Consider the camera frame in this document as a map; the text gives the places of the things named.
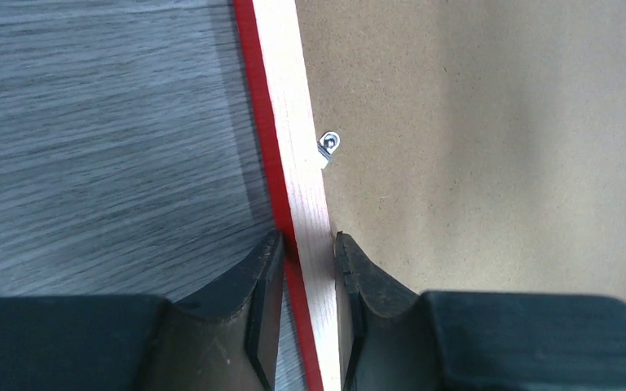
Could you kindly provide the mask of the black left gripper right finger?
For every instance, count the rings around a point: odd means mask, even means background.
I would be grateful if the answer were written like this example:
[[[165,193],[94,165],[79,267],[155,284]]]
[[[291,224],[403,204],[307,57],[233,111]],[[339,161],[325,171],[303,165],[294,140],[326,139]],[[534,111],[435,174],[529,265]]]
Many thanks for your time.
[[[344,390],[626,390],[626,304],[524,292],[415,293],[335,238]]]

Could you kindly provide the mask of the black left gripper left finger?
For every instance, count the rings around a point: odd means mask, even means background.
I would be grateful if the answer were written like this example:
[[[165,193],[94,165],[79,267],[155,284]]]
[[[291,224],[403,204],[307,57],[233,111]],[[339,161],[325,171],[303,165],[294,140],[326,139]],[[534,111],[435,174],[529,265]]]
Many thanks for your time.
[[[180,301],[0,297],[0,390],[271,390],[283,274],[271,231]]]

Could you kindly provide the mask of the red picture frame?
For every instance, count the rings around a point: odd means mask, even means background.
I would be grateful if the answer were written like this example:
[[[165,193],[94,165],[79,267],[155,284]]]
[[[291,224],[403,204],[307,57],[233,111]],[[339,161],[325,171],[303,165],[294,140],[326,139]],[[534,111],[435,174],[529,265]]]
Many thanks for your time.
[[[626,1],[236,1],[306,385],[333,237],[424,289],[626,302]]]

